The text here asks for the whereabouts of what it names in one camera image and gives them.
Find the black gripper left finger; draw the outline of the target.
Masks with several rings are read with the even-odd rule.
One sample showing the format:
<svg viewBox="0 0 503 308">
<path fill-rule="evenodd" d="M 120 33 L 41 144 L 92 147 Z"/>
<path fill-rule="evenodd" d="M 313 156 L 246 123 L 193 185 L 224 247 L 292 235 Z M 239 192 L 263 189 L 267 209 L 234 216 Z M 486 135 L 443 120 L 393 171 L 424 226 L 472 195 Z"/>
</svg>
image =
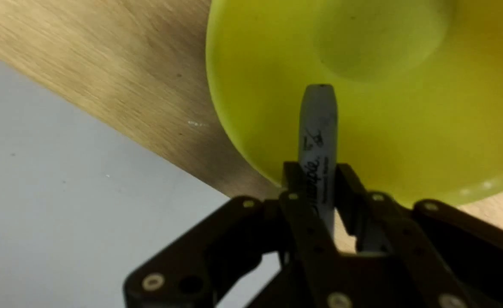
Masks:
<svg viewBox="0 0 503 308">
<path fill-rule="evenodd" d="M 344 255 L 309 207 L 309 178 L 284 166 L 289 189 L 275 199 L 234 197 L 123 283 L 125 308 L 215 308 L 263 257 L 280 271 L 246 308 L 354 308 Z"/>
</svg>

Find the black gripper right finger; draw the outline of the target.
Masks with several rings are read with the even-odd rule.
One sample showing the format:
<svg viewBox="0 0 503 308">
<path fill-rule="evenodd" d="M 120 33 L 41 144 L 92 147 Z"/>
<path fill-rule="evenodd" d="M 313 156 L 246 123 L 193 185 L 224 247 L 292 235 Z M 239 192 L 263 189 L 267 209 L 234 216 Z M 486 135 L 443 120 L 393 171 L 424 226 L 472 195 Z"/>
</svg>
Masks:
<svg viewBox="0 0 503 308">
<path fill-rule="evenodd" d="M 397 260 L 424 305 L 503 308 L 501 228 L 433 199 L 405 209 L 349 165 L 335 171 L 335 209 L 356 250 Z"/>
</svg>

